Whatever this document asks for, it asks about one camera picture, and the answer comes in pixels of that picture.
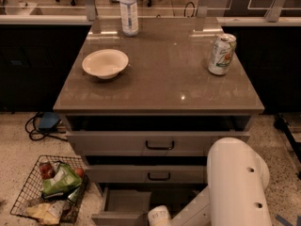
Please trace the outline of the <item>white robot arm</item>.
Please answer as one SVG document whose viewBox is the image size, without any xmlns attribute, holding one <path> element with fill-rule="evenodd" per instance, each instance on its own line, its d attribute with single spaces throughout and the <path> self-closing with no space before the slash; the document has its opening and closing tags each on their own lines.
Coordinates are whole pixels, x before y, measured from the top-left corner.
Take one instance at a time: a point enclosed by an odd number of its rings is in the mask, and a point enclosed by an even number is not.
<svg viewBox="0 0 301 226">
<path fill-rule="evenodd" d="M 265 161 L 234 137 L 216 141 L 208 152 L 208 185 L 172 217 L 164 205 L 149 211 L 150 226 L 272 226 L 264 190 Z"/>
</svg>

